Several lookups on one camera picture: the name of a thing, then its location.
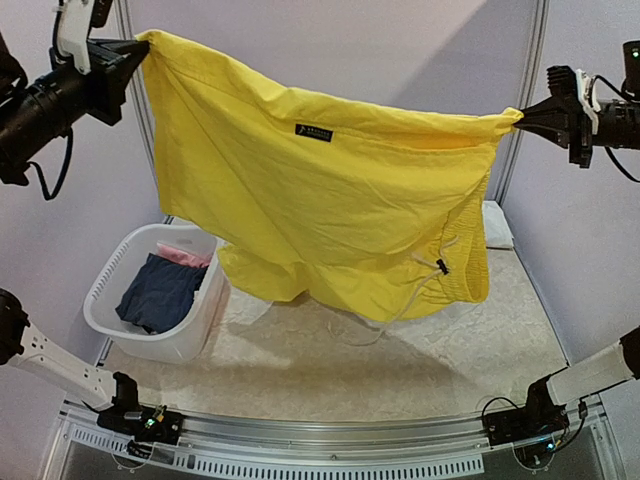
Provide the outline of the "white t-shirt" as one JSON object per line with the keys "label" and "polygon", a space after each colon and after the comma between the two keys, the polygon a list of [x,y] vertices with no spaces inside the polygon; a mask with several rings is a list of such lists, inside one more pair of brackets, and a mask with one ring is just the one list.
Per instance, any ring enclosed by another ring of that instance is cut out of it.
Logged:
{"label": "white t-shirt", "polygon": [[486,245],[490,249],[512,250],[514,237],[506,216],[495,201],[484,201],[482,205]]}

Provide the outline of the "yellow garment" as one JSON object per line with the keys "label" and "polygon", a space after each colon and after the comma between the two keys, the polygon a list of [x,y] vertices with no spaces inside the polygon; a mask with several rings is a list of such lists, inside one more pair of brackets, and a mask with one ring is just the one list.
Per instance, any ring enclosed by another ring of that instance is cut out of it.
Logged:
{"label": "yellow garment", "polygon": [[482,205],[519,110],[352,101],[165,31],[141,39],[160,206],[225,241],[233,286],[381,323],[485,301]]}

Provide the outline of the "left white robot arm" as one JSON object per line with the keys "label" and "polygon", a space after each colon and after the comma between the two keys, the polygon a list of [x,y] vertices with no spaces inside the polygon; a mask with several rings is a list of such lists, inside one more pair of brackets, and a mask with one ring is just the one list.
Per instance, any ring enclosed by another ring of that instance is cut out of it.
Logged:
{"label": "left white robot arm", "polygon": [[[29,83],[8,51],[1,52],[1,181],[26,186],[33,156],[58,137],[72,140],[73,124],[85,115],[113,126],[122,118],[125,90],[148,55],[146,41],[90,39],[89,64],[82,70],[61,61]],[[29,372],[108,410],[128,434],[148,426],[136,382],[123,373],[94,367],[49,340],[28,318],[18,298],[1,293],[1,362]]]}

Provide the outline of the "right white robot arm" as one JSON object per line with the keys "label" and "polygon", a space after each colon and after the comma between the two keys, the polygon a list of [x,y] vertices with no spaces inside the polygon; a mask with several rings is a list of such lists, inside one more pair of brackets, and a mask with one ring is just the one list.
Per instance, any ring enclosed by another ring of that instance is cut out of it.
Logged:
{"label": "right white robot arm", "polygon": [[522,136],[504,207],[516,251],[568,366],[543,381],[558,404],[634,377],[639,355],[639,189],[595,160],[573,167],[564,150]]}

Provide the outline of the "white plastic laundry basket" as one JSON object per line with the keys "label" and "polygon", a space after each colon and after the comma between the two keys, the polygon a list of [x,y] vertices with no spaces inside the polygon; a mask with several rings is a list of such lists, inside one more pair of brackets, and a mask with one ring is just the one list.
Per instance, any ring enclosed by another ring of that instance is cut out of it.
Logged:
{"label": "white plastic laundry basket", "polygon": [[195,226],[152,224],[133,231],[85,299],[87,324],[131,356],[192,360],[221,299],[217,247],[216,237]]}

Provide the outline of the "pink garment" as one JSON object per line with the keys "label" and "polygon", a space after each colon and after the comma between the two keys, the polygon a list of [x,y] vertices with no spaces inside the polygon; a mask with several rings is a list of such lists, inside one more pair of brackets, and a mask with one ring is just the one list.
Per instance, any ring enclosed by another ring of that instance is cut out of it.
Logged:
{"label": "pink garment", "polygon": [[191,268],[207,268],[212,259],[211,256],[196,255],[160,242],[156,244],[156,254],[163,259]]}

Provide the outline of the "dark blue garment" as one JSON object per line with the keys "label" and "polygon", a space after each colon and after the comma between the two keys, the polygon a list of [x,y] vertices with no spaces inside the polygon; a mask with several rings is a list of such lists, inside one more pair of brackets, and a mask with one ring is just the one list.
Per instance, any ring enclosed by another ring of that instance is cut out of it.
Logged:
{"label": "dark blue garment", "polygon": [[123,322],[147,334],[176,327],[189,313],[207,268],[191,268],[149,253],[115,308]]}

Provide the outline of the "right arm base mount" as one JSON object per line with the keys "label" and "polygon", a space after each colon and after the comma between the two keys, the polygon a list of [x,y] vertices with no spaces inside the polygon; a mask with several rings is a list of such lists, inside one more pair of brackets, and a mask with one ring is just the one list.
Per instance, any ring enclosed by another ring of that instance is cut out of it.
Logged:
{"label": "right arm base mount", "polygon": [[564,406],[538,404],[533,407],[517,406],[507,397],[494,397],[481,411],[481,422],[491,446],[517,443],[528,438],[551,436],[561,431],[556,440],[550,440],[547,452],[555,452],[573,442],[581,433],[588,415],[586,402],[578,403],[580,424],[570,435],[569,415]]}

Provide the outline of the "front aluminium rail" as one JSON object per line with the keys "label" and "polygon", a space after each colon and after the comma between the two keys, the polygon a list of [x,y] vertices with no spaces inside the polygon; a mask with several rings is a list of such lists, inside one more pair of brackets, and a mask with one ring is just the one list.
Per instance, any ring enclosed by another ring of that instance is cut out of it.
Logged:
{"label": "front aluminium rail", "polygon": [[481,413],[428,420],[312,423],[189,412],[174,445],[147,456],[101,429],[67,400],[45,475],[49,479],[622,479],[626,473],[603,405],[569,413],[569,444],[551,436],[492,445]]}

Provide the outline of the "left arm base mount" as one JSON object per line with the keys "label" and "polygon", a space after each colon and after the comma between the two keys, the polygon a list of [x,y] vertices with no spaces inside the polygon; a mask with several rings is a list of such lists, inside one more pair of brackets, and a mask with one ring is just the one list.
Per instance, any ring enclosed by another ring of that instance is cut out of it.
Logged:
{"label": "left arm base mount", "polygon": [[177,445],[186,417],[166,405],[141,405],[135,380],[121,372],[115,372],[113,378],[116,390],[111,406],[98,413],[97,425],[129,435],[138,443]]}

